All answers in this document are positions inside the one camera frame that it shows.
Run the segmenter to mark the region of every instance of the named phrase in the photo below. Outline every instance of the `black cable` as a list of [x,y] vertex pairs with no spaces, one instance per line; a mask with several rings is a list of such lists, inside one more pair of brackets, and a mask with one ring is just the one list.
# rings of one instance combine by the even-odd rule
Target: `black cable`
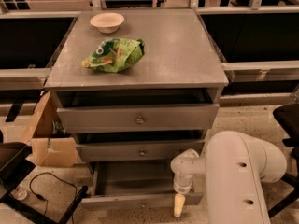
[[[74,184],[69,183],[69,182],[66,182],[66,181],[62,180],[61,178],[59,178],[58,176],[56,176],[56,175],[54,175],[54,174],[52,174],[52,173],[50,173],[50,172],[45,172],[45,173],[41,173],[41,174],[39,174],[39,175],[36,175],[34,178],[32,178],[32,179],[30,180],[30,183],[29,183],[29,189],[30,189],[31,192],[37,197],[37,199],[39,199],[39,200],[41,200],[41,201],[46,201],[46,208],[45,208],[45,211],[44,211],[44,216],[45,216],[46,213],[47,213],[47,209],[48,209],[48,200],[45,199],[42,195],[40,195],[40,194],[34,192],[34,191],[32,190],[32,187],[31,187],[33,181],[34,181],[35,179],[37,179],[39,176],[41,176],[41,175],[52,175],[53,177],[55,177],[55,178],[58,179],[59,181],[65,183],[65,184],[67,184],[67,185],[69,185],[69,186],[74,187],[74,188],[75,188],[75,197],[74,197],[74,201],[76,200],[76,196],[77,196],[77,191],[78,191],[78,190],[77,190],[77,187],[76,187]],[[73,223],[73,224],[75,223],[75,222],[74,222],[74,216],[73,216],[73,215],[72,215],[72,223]]]

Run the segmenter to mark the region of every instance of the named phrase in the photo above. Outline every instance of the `cabinet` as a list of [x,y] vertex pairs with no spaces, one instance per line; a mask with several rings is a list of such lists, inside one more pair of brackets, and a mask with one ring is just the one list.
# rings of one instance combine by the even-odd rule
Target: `cabinet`
[[[83,206],[172,206],[170,161],[188,148],[201,152],[227,79],[192,10],[120,13],[120,30],[103,35],[89,24],[95,13],[82,12],[45,87],[93,175]],[[110,37],[142,38],[145,56],[118,74],[79,65]],[[186,202],[200,200],[192,192]]]

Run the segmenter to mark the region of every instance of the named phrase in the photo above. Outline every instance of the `drawer handle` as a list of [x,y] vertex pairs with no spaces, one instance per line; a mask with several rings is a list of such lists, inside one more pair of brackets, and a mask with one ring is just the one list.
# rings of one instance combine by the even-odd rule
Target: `drawer handle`
[[143,149],[141,149],[140,152],[139,152],[139,156],[140,156],[140,157],[144,157],[144,156],[146,156],[146,151],[143,150]]
[[143,118],[141,116],[138,116],[137,119],[136,119],[136,124],[141,125],[143,123],[144,123]]

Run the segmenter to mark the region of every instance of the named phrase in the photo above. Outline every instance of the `gray tabletop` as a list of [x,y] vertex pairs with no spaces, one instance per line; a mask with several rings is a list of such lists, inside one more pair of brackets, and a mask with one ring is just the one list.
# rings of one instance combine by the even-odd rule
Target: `gray tabletop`
[[[227,84],[221,62],[193,10],[118,10],[125,21],[110,35],[101,34],[90,25],[91,17],[100,12],[80,14],[50,73],[47,90],[195,88]],[[79,64],[111,37],[143,39],[144,57],[118,74],[96,72]]]

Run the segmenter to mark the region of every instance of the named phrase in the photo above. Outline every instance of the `white bowl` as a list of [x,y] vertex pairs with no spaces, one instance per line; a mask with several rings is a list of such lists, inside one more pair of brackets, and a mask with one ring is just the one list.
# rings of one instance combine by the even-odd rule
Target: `white bowl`
[[118,13],[101,13],[91,18],[91,25],[101,33],[111,34],[116,32],[123,23],[124,17]]

